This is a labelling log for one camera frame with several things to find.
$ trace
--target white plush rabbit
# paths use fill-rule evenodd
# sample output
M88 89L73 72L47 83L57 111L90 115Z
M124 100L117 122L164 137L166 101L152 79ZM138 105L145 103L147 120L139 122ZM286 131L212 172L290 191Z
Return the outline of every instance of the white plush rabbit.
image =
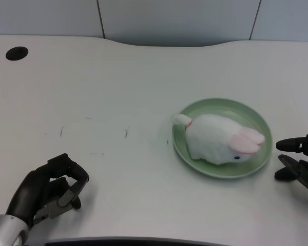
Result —
M265 141L258 131L219 115L203 114L191 119L179 114L172 122L185 126L187 147L193 159L217 165L246 161L258 153Z

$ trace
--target robotic hand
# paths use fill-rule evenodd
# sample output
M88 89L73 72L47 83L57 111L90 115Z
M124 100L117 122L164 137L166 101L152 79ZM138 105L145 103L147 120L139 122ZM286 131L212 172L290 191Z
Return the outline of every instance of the robotic hand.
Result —
M76 180L69 186L67 175ZM34 224L79 209L78 197L89 175L67 154L48 161L31 171L10 201L6 214L0 215L0 246L24 245Z
M289 138L276 143L276 148L287 152L303 152L308 156L308 135L306 137ZM287 155L279 155L278 158L285 168L275 173L275 179L279 181L298 180L308 189L308 162L296 161Z

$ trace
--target black hole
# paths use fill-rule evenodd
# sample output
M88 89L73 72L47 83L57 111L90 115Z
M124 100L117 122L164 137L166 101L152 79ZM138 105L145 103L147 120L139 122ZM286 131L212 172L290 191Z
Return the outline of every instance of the black hole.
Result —
M20 60L27 56L28 53L29 50L25 47L15 47L7 51L6 58L8 60Z

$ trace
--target table surface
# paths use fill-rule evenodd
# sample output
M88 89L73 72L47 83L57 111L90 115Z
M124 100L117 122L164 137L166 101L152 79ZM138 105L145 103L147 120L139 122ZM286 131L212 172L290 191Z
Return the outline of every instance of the table surface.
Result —
M28 56L7 60L16 46ZM36 225L30 242L140 236L308 245L308 190L274 180L279 151L237 180L204 176L177 156L170 117L213 97L258 111L274 144L305 136L308 43L167 48L0 36L0 214L28 172L68 153L90 175L82 208Z

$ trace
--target gray wall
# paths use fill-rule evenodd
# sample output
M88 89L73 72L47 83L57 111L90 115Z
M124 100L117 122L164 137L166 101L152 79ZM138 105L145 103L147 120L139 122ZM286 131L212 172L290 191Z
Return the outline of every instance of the gray wall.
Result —
M259 0L100 0L107 39L206 46L250 38Z
M0 34L103 37L96 0L0 0Z
M135 45L308 41L308 0L259 2L99 0L101 23L97 0L0 0L0 34L103 37L103 25L107 39Z
M252 39L308 41L308 0L262 0Z

